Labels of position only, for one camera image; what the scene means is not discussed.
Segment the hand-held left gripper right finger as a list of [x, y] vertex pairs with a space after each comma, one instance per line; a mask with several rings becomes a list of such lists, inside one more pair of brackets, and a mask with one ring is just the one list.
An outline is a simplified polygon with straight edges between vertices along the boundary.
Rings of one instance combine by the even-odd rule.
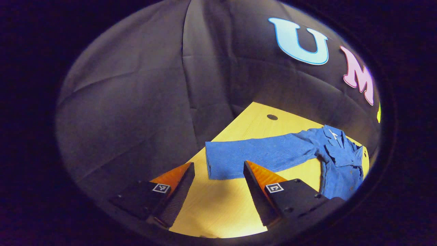
[[243, 174], [262, 225], [275, 227], [290, 223], [310, 227], [339, 209], [345, 201], [327, 198], [301, 179], [287, 180], [251, 161]]

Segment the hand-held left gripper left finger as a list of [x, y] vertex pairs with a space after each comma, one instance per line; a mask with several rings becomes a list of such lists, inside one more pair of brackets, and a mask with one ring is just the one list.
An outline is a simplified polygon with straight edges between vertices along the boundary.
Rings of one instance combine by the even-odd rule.
[[169, 229], [183, 207], [194, 178], [195, 165], [187, 162], [151, 181], [135, 181], [109, 201], [141, 221]]

